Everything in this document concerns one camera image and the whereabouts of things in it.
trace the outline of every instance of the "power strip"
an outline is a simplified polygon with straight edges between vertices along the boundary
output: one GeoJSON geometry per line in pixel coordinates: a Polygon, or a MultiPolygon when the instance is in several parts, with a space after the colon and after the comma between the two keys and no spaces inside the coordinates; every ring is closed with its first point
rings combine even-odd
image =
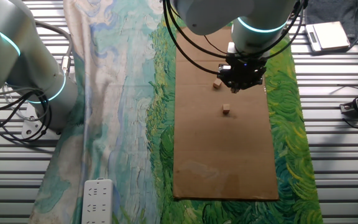
{"type": "Polygon", "coordinates": [[[112,181],[98,178],[84,185],[82,224],[111,224],[112,181]]]}

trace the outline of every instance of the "brown cardboard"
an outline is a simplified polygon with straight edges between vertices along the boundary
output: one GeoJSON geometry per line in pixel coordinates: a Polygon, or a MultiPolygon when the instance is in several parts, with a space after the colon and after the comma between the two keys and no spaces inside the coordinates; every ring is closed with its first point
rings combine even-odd
{"type": "MultiPolygon", "coordinates": [[[[204,37],[186,33],[205,45],[204,37]]],[[[209,36],[221,50],[227,48],[230,29],[209,36]]],[[[223,60],[195,52],[178,34],[178,43],[200,65],[217,70],[223,60]]],[[[264,86],[237,94],[216,76],[194,67],[177,52],[173,196],[277,200],[272,135],[264,86]],[[230,113],[222,113],[222,105],[230,113]]]]}

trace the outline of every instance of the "wooden block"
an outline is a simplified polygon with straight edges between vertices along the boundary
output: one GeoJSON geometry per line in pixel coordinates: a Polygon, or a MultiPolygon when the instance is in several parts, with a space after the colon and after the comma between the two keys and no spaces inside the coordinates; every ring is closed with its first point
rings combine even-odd
{"type": "Polygon", "coordinates": [[[215,79],[215,82],[214,82],[214,84],[213,84],[213,86],[214,86],[214,88],[215,89],[219,89],[220,87],[221,87],[221,85],[222,85],[222,80],[220,80],[220,79],[215,79]]]}
{"type": "Polygon", "coordinates": [[[230,105],[223,105],[223,114],[228,114],[230,112],[230,105]]]}

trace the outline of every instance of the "cloth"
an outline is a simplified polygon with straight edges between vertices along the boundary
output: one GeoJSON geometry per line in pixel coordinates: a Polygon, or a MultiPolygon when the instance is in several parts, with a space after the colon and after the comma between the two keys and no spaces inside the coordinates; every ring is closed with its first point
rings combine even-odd
{"type": "Polygon", "coordinates": [[[63,5],[79,97],[29,223],[81,223],[84,182],[98,177],[114,183],[114,223],[322,223],[289,49],[269,60],[266,73],[280,200],[174,200],[176,48],[162,4],[64,0],[63,5]]]}
{"type": "Polygon", "coordinates": [[[351,45],[358,41],[358,0],[309,0],[306,24],[340,21],[351,45]]]}

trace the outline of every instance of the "table surface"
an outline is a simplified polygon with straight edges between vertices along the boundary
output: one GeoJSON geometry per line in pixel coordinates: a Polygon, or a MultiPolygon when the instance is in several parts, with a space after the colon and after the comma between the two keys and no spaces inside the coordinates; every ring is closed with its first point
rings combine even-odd
{"type": "MultiPolygon", "coordinates": [[[[35,19],[68,31],[63,1],[23,1],[35,19]]],[[[67,40],[43,28],[38,32],[60,62],[67,40]]],[[[343,122],[339,110],[340,103],[358,96],[358,43],[345,54],[312,57],[307,37],[301,34],[291,49],[324,223],[358,223],[358,129],[343,122]]],[[[0,98],[0,106],[4,104],[5,99],[0,98]]],[[[10,112],[2,111],[1,118],[10,112]]],[[[23,120],[15,116],[7,126],[21,134],[22,125],[23,120]]],[[[45,141],[35,151],[0,137],[0,223],[27,223],[56,143],[45,141]]]]}

